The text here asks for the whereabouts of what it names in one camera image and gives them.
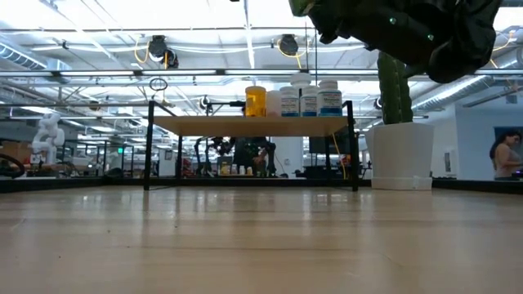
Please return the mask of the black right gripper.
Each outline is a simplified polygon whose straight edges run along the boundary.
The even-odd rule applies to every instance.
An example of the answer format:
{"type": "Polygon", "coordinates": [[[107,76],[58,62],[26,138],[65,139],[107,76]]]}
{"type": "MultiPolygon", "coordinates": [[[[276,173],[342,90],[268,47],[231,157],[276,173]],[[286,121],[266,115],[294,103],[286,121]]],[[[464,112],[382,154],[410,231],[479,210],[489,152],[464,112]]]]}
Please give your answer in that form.
{"type": "Polygon", "coordinates": [[[359,15],[359,40],[407,65],[426,64],[449,33],[446,1],[289,0],[296,17],[307,16],[322,43],[349,39],[359,15]]]}

